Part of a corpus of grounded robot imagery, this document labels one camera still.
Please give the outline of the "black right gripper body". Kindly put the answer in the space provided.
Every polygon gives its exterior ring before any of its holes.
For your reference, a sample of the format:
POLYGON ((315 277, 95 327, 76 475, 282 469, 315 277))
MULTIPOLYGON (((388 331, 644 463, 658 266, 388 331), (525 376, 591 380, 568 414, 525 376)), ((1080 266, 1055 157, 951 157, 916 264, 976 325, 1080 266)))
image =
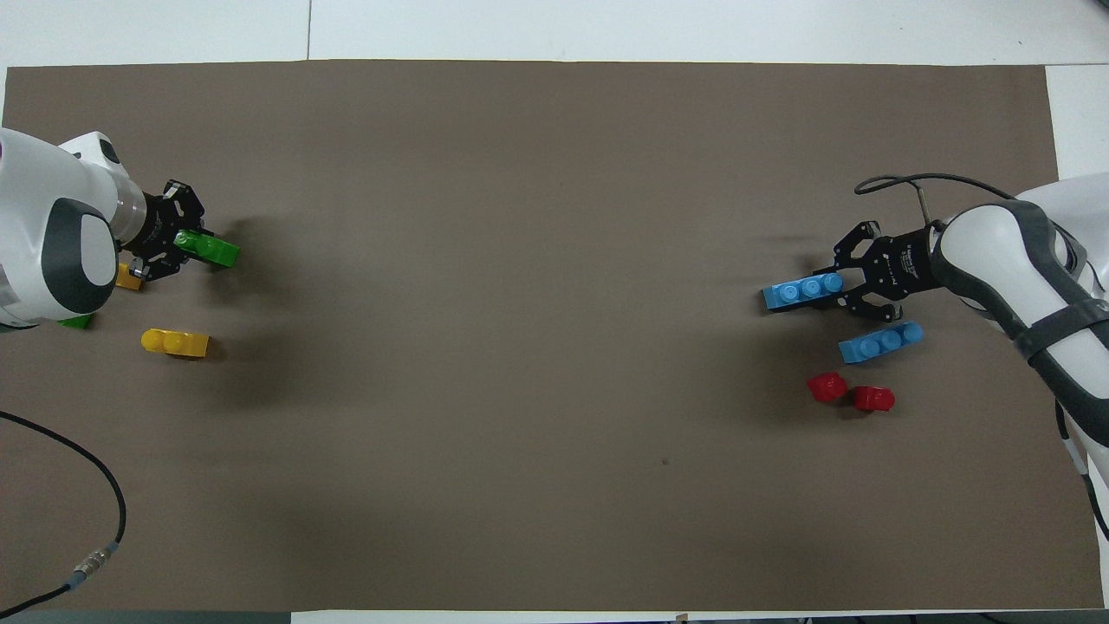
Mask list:
POLYGON ((885 299, 906 299, 930 289, 940 282, 932 273, 932 228, 883 236, 875 241, 875 293, 885 299))

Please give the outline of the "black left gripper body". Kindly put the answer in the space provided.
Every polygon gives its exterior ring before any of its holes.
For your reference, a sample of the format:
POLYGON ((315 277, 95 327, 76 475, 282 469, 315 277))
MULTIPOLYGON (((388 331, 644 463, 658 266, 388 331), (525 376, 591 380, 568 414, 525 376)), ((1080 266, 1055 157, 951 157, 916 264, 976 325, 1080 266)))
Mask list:
POLYGON ((179 232, 179 202, 164 195, 144 194, 146 218, 141 228, 141 257, 155 259, 173 248, 179 232))

